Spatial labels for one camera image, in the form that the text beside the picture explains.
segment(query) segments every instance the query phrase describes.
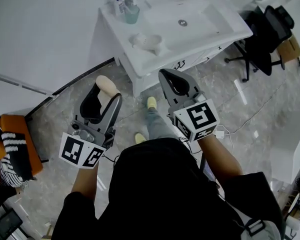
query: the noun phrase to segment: drain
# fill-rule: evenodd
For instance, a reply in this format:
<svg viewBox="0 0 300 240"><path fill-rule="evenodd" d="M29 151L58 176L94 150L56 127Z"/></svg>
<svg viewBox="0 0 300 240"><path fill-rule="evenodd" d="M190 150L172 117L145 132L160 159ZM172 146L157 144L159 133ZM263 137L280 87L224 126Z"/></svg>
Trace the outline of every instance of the drain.
<svg viewBox="0 0 300 240"><path fill-rule="evenodd" d="M182 27L186 27L188 25L188 23L184 19L180 19L178 22L179 22L179 25Z"/></svg>

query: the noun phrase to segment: yellow shoe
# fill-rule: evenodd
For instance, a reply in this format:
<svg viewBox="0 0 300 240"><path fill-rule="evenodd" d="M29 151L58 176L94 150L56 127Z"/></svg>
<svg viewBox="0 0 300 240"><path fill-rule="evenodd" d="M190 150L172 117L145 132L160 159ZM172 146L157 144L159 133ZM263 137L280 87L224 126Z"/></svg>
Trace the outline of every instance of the yellow shoe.
<svg viewBox="0 0 300 240"><path fill-rule="evenodd" d="M157 109L157 101L156 101L156 98L155 97L149 97L148 100L147 100L147 107L148 109L150 108L155 108Z"/></svg>
<svg viewBox="0 0 300 240"><path fill-rule="evenodd" d="M146 138L139 132L134 135L134 140L136 144L147 141Z"/></svg>

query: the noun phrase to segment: white cable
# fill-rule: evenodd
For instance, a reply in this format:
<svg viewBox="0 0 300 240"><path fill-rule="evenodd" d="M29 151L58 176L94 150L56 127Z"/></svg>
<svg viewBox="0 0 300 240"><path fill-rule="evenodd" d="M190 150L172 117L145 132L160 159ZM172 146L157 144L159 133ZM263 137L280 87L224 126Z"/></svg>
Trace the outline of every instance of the white cable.
<svg viewBox="0 0 300 240"><path fill-rule="evenodd" d="M231 133L230 133L230 131L228 131L227 130L227 128L226 127L224 127L222 124L219 124L216 128L218 128L219 126L222 126L229 134L225 134L225 135L229 135L229 138L230 138L230 142L231 142L231 144L232 144L232 151L231 151L231 154L232 155L234 155L234 143L232 142L232 140L231 140Z"/></svg>
<svg viewBox="0 0 300 240"><path fill-rule="evenodd" d="M234 131L234 132L229 132L228 130L227 130L227 128L226 127L224 127L222 124L219 124L217 127L216 127L216 129L219 127L219 126L222 126L227 132L228 132L228 134L225 134L225 135L229 135L229 138L230 138L230 142L231 142L231 144L232 144L232 155L234 155L234 143L232 142L232 140L231 140L231 135L232 134L236 134L238 131L240 131L248 122L250 122L263 108L264 108L264 106L274 97L274 95L277 93L277 91L279 90L279 88L284 84L286 82L286 79L282 82L282 84L280 84L279 85L279 87L274 91L274 93L270 96L270 98L262 105L262 107L250 118L250 119L248 119L247 121L245 121L244 122L244 124L239 128L239 129L237 129L236 131Z"/></svg>

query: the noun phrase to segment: cabinet handle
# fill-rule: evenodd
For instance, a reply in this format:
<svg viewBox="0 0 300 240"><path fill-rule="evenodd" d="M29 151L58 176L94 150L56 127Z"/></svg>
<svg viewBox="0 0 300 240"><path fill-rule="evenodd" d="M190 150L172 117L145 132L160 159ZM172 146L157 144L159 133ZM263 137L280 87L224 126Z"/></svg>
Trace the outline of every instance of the cabinet handle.
<svg viewBox="0 0 300 240"><path fill-rule="evenodd" d="M173 69L174 70L182 69L182 67L186 64L185 61L186 61L185 59L182 61L182 63L183 63L182 65L180 64L180 61L179 61L178 62L178 67L174 67Z"/></svg>

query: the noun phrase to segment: marble floor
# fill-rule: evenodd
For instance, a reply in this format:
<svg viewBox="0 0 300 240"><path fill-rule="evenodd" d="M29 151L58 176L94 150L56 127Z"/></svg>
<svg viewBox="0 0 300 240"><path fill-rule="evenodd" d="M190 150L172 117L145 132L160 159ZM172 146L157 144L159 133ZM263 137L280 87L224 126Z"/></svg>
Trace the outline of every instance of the marble floor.
<svg viewBox="0 0 300 240"><path fill-rule="evenodd" d="M207 98L212 98L217 108L221 124L231 133L242 127L236 134L225 136L221 142L237 158L243 171L264 172L273 193L283 208L289 194L289 186L272 179L270 148L272 132L285 125L287 112L300 110L300 77L296 61L286 63L286 70L275 66L271 76L258 71L250 75L250 81L242 83L245 65L241 61L224 62L225 57L239 56L234 45L218 54L211 61L189 68L185 72L193 76ZM68 87L54 101L46 104L33 114L28 123L33 142L41 159L49 159L43 164L43 171L36 175L20 196L8 200L9 205L20 214L24 227L33 237L39 239L47 231L46 223L55 223L63 207L63 201L70 193L77 171L58 158L62 133L67 131L73 119L74 103L84 89L91 88L96 76L109 77L121 91L123 104L115 124L115 143L106 155L114 158L134 144L134 133L148 136L145 114L145 100L148 96L157 99L158 111L175 131L166 117L168 103L159 85L144 91L140 97L132 95L132 83L125 70L114 63L88 75ZM192 151L199 151L195 144ZM195 155L200 162L201 154ZM113 163L101 158L99 164L98 190L95 214L100 217L108 204L108 190L113 172ZM133 186L127 183L128 189Z"/></svg>

